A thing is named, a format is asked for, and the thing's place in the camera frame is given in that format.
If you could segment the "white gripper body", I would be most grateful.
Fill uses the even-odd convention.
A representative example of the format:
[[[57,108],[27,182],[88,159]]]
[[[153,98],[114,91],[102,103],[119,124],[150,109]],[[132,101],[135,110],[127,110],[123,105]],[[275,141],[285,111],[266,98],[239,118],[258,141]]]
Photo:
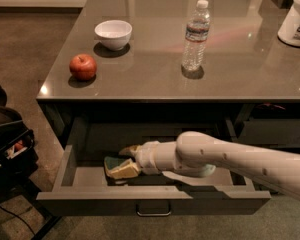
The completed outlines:
[[[155,163],[155,155],[160,142],[146,142],[137,148],[136,163],[146,175],[159,175],[161,171]]]

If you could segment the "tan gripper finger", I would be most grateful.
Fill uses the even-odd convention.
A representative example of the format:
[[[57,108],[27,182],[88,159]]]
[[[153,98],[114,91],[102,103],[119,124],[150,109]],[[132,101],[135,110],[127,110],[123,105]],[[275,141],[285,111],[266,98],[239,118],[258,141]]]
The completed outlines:
[[[108,176],[115,180],[137,177],[141,169],[131,158],[110,159],[108,162]]]
[[[129,147],[125,147],[119,151],[119,154],[122,156],[130,156],[135,157],[138,154],[139,149],[141,148],[140,145],[132,145]]]

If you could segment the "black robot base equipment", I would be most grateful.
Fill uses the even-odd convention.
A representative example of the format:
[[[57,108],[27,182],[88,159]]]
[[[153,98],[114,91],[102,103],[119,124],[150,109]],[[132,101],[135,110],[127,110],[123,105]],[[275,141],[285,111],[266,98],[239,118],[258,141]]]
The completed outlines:
[[[23,122],[21,115],[6,106],[7,94],[0,86],[0,202],[13,193],[20,193],[46,219],[45,224],[31,240],[43,240],[60,220],[38,200],[41,189],[30,175],[38,168],[38,157],[34,151],[34,133]]]

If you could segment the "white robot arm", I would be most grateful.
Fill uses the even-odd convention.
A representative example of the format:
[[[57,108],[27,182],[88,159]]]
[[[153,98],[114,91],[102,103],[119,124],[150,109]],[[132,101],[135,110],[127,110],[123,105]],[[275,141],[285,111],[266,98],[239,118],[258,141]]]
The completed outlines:
[[[172,142],[126,147],[117,158],[105,158],[104,167],[115,180],[165,171],[202,178],[222,167],[300,201],[300,154],[231,143],[194,131]]]

